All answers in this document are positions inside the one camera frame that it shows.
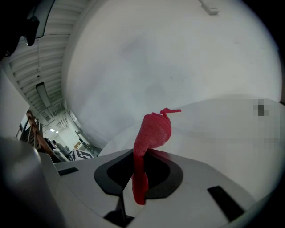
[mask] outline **fluorescent light fixture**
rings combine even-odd
[[[37,93],[39,94],[42,102],[44,103],[45,107],[46,108],[50,107],[52,104],[50,103],[48,94],[46,93],[45,84],[43,82],[37,84],[36,90],[37,90]]]

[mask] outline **white ceiling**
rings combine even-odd
[[[21,37],[15,52],[6,59],[10,80],[27,100],[33,114],[49,122],[64,110],[61,65],[69,36],[89,0],[56,0],[42,38],[29,47]],[[36,84],[44,82],[52,106],[47,110]]]

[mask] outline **red fabric bundle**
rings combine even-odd
[[[171,136],[171,122],[167,113],[181,112],[165,108],[160,114],[152,113],[144,116],[141,128],[134,143],[133,194],[135,201],[145,204],[144,194],[148,189],[147,175],[144,171],[144,155],[148,148],[154,149],[164,145]]]

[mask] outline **person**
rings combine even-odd
[[[63,147],[63,145],[57,143],[55,140],[53,140],[53,144],[60,150],[61,153],[63,153],[64,156],[68,155],[68,151]]]

